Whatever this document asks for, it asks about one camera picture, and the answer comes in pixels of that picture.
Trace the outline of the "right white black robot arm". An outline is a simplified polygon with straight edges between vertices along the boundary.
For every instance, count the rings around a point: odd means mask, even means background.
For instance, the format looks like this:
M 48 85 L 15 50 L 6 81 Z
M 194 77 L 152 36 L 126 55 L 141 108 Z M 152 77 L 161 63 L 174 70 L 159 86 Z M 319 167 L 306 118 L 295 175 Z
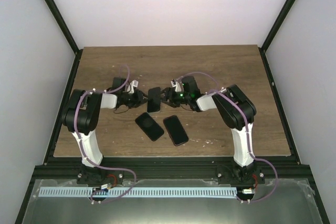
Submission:
M 184 76 L 181 81 L 173 79 L 160 96 L 163 103 L 173 108 L 188 105 L 195 112 L 217 109 L 233 136 L 233 177 L 241 184 L 251 179 L 255 170 L 251 132 L 257 110 L 238 85 L 201 93 L 195 78 Z

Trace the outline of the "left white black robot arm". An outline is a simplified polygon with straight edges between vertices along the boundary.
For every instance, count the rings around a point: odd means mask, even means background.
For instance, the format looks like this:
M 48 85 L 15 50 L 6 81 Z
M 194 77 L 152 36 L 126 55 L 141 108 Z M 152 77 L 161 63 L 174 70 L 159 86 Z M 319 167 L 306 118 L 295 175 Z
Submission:
M 145 104 L 148 96 L 138 89 L 138 84 L 136 80 L 115 77 L 112 86 L 103 91 L 74 89 L 62 113 L 62 124 L 76 139 L 82 163 L 92 167 L 88 176 L 95 184 L 107 178 L 107 170 L 99 166 L 103 160 L 96 136 L 100 110 L 120 106 L 132 109 Z

